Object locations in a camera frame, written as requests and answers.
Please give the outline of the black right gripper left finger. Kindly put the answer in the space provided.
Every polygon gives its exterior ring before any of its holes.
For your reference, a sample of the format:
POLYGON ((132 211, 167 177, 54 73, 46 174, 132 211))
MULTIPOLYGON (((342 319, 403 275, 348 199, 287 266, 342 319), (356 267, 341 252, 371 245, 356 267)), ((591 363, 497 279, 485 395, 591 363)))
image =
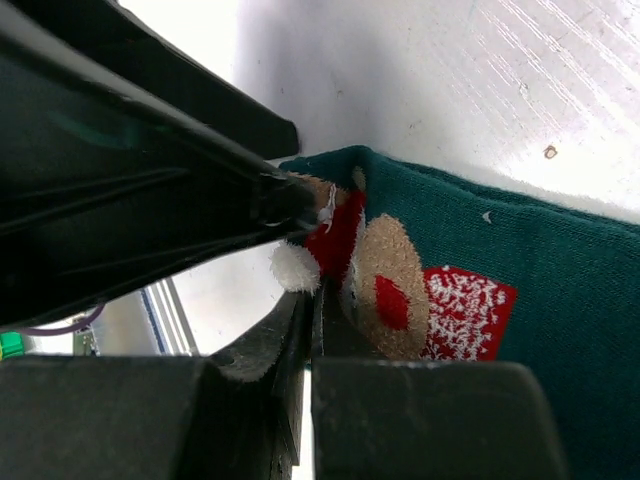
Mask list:
POLYGON ((287 479, 299 462, 310 299, 287 293, 209 357, 1 365, 5 479, 287 479))

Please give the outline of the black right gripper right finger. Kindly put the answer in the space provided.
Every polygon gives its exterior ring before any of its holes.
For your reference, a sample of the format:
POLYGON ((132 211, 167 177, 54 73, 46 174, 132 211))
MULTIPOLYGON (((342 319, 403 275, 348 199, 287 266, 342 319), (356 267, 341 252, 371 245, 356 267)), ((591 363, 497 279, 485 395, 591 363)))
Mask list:
POLYGON ((314 302, 311 409, 319 479, 566 479, 549 403, 510 362, 393 361, 325 283, 314 302))

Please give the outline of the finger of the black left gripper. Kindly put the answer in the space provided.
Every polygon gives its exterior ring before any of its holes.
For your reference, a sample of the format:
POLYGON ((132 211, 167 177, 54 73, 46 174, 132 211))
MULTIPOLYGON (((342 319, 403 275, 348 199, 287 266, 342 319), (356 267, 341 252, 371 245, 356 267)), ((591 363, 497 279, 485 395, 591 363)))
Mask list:
POLYGON ((1 324, 46 324, 317 223, 295 125, 115 1, 1 5, 1 324))

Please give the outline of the green christmas bear sock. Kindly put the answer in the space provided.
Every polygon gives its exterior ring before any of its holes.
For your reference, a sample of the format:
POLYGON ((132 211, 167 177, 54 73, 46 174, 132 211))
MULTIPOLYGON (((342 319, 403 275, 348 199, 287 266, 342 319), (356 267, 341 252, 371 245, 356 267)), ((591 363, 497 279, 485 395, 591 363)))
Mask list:
POLYGON ((392 359, 530 367, 578 479, 639 475, 639 228, 364 146, 286 161, 318 227, 281 243, 288 291, 329 280, 392 359))

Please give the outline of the aluminium frame rail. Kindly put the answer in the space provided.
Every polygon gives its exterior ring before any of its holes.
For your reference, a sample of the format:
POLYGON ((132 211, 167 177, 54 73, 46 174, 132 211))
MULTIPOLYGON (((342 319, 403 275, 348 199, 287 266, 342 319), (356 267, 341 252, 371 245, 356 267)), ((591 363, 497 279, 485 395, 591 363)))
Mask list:
POLYGON ((158 351, 163 355, 198 356, 199 350, 171 277, 140 291, 158 351))

